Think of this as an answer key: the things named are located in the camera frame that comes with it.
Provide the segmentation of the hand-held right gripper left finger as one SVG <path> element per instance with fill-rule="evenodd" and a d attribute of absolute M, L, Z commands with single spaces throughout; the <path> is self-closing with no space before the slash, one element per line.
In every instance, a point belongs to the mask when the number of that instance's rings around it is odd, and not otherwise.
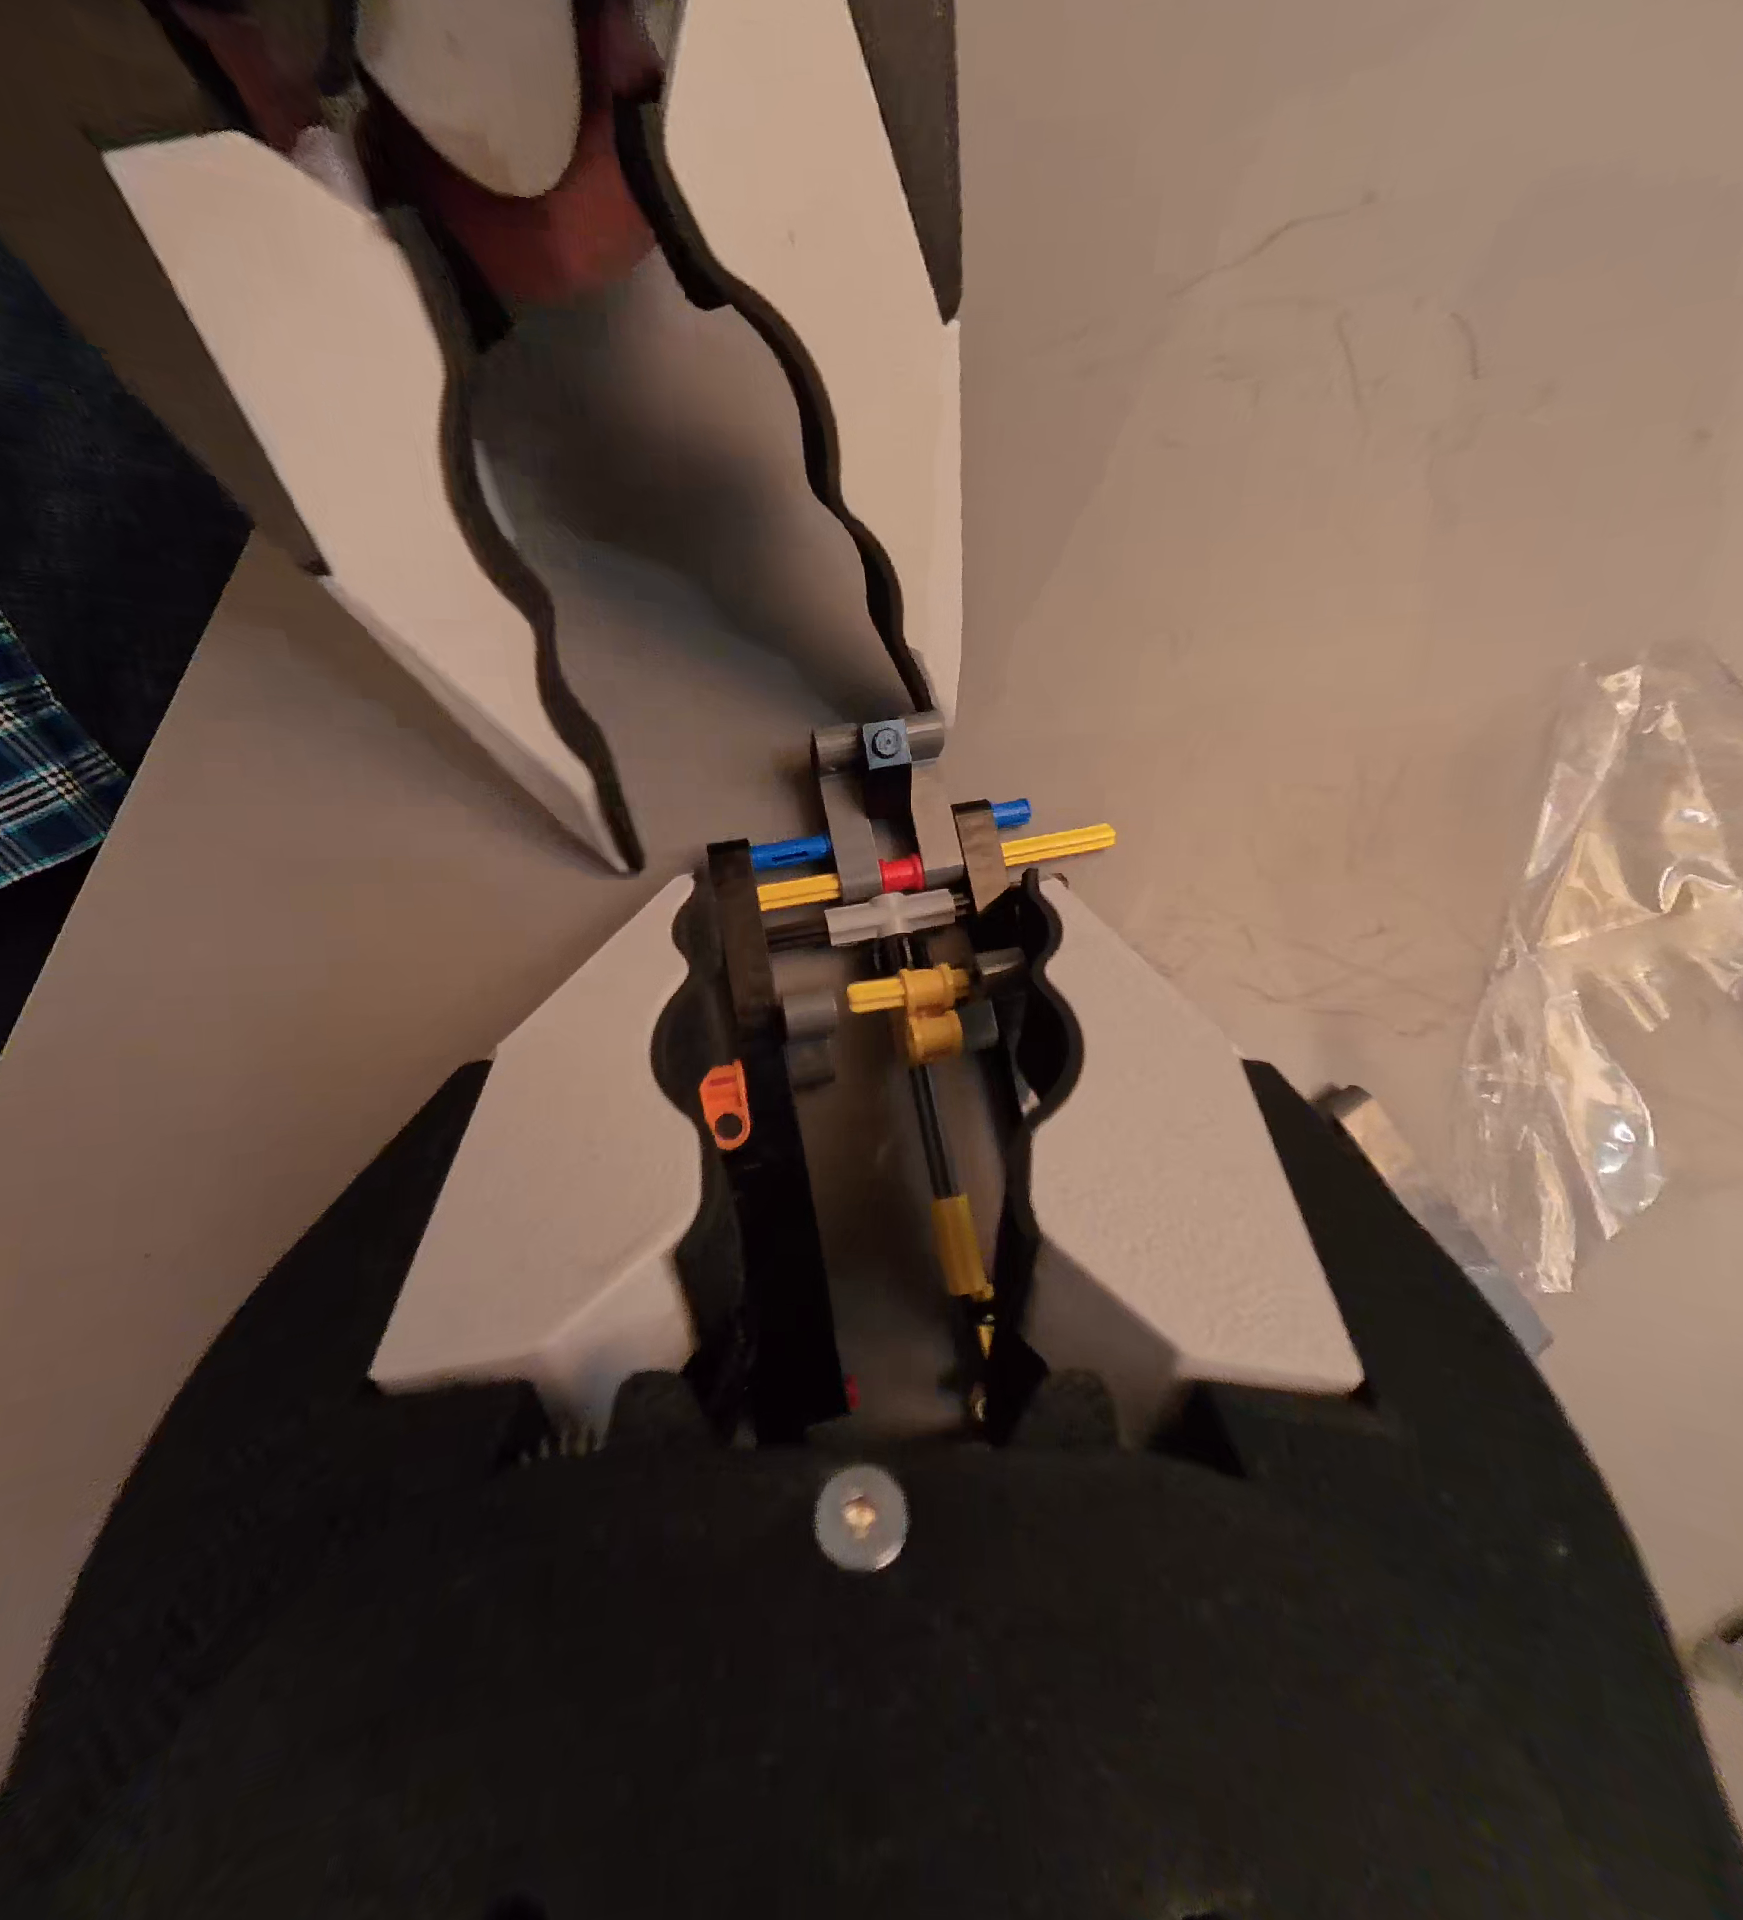
<path fill-rule="evenodd" d="M 675 1251 L 705 1176 L 651 1066 L 691 899 L 669 880 L 498 1044 L 378 1341 L 383 1391 L 615 1393 L 693 1354 Z"/>

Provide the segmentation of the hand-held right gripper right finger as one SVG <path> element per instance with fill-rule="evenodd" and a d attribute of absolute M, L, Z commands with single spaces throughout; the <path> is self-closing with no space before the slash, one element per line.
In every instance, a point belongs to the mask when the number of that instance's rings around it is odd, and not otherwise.
<path fill-rule="evenodd" d="M 1005 893 L 1002 946 L 1002 1432 L 1064 1373 L 1133 1443 L 1204 1382 L 1358 1391 L 1232 1043 L 1064 880 Z"/>

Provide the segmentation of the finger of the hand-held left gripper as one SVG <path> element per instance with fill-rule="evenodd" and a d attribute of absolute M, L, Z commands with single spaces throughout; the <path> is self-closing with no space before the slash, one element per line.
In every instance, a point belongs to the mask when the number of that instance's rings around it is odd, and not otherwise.
<path fill-rule="evenodd" d="M 640 872 L 550 595 L 484 499 L 469 336 L 424 222 L 346 204 L 241 132 L 118 148 L 105 168 L 332 599 L 595 858 Z"/>
<path fill-rule="evenodd" d="M 787 379 L 807 486 L 852 541 L 917 708 L 964 639 L 964 203 L 950 2 L 637 3 L 636 197 L 685 295 Z"/>

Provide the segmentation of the black lego drive shaft assembly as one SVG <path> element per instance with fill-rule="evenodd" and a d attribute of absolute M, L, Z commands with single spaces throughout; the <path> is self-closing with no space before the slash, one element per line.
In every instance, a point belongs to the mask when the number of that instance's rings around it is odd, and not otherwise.
<path fill-rule="evenodd" d="M 1051 989 L 1059 931 L 1044 879 L 1110 852 L 1113 823 L 1033 828 L 1026 799 L 953 799 L 950 718 L 928 707 L 809 736 L 825 828 L 747 844 L 772 952 L 847 955 L 839 1011 L 886 1021 L 925 1163 L 932 1257 L 950 1302 L 950 1390 L 965 1428 L 1002 1439 L 1049 1377 L 1029 1336 L 1042 1235 L 1031 1204 L 1031 1137 L 1073 1091 L 1081 1041 Z M 980 1224 L 937 1071 L 980 1075 L 999 1154 L 997 1218 Z"/>

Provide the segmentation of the grey lego beam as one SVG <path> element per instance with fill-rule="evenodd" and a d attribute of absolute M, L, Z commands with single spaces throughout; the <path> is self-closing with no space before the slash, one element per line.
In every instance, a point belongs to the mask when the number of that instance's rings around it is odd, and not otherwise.
<path fill-rule="evenodd" d="M 1319 1093 L 1315 1110 L 1376 1168 L 1386 1188 L 1468 1276 L 1522 1353 L 1533 1360 L 1540 1358 L 1553 1345 L 1548 1327 L 1463 1218 L 1452 1194 L 1427 1172 L 1385 1106 L 1362 1087 L 1343 1087 Z"/>

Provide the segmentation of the person's left hand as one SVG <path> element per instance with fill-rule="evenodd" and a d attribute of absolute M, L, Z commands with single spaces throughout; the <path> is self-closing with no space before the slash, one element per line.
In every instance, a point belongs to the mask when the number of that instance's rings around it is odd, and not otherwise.
<path fill-rule="evenodd" d="M 374 116 L 378 183 L 456 240 L 506 303 L 562 303 L 630 276 L 655 238 L 624 177 L 615 106 L 662 79 L 634 3 L 577 3 L 579 122 L 571 160 L 535 198 L 503 197 L 456 168 L 391 105 Z"/>

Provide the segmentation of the clear plastic bag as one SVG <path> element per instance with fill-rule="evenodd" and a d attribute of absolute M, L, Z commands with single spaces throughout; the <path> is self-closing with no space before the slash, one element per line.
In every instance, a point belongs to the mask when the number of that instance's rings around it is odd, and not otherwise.
<path fill-rule="evenodd" d="M 1743 1188 L 1743 681 L 1579 671 L 1459 1066 L 1468 1221 L 1535 1294 L 1655 1203 Z"/>

